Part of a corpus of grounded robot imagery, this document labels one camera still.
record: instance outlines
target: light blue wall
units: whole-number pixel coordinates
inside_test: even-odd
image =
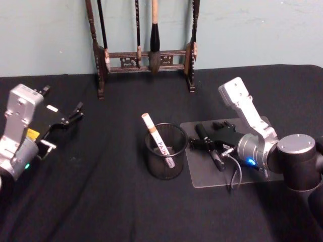
[[[135,51],[134,0],[102,5],[109,50]],[[142,46],[149,50],[151,1],[139,5]],[[161,50],[189,41],[190,6],[191,0],[159,0]],[[201,0],[195,67],[323,67],[322,13],[322,0]],[[95,72],[84,0],[0,0],[0,33],[1,77]]]

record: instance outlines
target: white sticker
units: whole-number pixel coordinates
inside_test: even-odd
[[[228,150],[228,149],[230,149],[230,146],[223,144],[223,148]]]
[[[47,105],[47,108],[48,108],[49,110],[52,110],[53,112],[57,112],[57,111],[58,111],[58,108],[55,108],[55,107],[53,107],[53,106],[51,106],[51,105]]]

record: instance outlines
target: blue led light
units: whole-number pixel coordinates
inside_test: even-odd
[[[247,163],[248,163],[249,165],[256,165],[256,162],[255,162],[253,159],[251,159],[251,158],[248,158],[248,159],[247,159]]]

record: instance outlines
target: table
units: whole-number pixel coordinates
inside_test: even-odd
[[[0,209],[2,241],[323,241],[323,231],[283,182],[195,189],[187,162],[173,180],[145,166],[141,114],[157,123],[235,118],[218,86],[240,76],[279,137],[323,134],[323,69],[254,66],[195,73],[196,93],[179,72],[113,74],[98,100],[94,75],[0,78],[0,113],[19,83],[52,86],[46,102],[84,119],[59,133],[58,148],[31,164]],[[0,115],[0,130],[5,118]]]

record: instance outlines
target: pen holder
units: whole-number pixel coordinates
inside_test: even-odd
[[[188,137],[180,127],[163,123],[156,125],[156,128],[163,139],[170,155],[163,155],[153,137],[148,132],[145,137],[147,149],[147,167],[149,172],[159,179],[172,179],[177,177],[183,170],[185,149],[188,144]],[[175,163],[170,168],[165,158],[171,157]]]

